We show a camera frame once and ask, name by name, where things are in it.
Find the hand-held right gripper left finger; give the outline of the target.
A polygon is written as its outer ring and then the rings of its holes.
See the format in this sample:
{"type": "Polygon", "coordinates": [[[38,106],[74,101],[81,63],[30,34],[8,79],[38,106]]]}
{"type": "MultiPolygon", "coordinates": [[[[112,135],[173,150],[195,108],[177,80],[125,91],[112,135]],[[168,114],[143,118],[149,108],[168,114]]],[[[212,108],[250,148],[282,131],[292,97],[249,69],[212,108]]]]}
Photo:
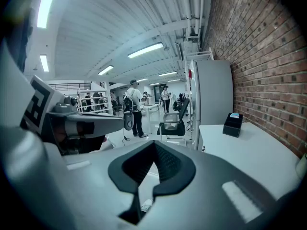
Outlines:
{"type": "Polygon", "coordinates": [[[45,143],[50,205],[44,205],[44,224],[54,230],[154,230],[154,212],[142,212],[138,194],[120,191],[108,174],[112,161],[151,144],[61,156],[45,143]]]}

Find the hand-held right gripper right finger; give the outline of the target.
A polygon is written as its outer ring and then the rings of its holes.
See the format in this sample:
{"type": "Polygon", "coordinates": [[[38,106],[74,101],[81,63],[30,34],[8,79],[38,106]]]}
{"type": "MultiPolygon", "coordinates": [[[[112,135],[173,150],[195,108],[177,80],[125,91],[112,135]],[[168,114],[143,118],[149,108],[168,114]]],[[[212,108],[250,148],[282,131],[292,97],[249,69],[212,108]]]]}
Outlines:
{"type": "Polygon", "coordinates": [[[161,192],[141,230],[266,230],[280,206],[225,160],[159,141],[141,142],[139,162],[155,164],[161,192]]]}

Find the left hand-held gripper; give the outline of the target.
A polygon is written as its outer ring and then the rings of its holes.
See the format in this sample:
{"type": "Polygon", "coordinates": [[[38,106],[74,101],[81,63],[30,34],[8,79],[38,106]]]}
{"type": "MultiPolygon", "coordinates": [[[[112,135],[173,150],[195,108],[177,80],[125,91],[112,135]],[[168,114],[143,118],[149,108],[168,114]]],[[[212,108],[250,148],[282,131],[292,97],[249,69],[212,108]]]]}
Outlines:
{"type": "Polygon", "coordinates": [[[54,90],[39,77],[30,85],[34,95],[24,113],[24,123],[61,155],[90,153],[107,147],[107,134],[121,130],[124,119],[112,115],[80,113],[77,99],[54,90]]]}

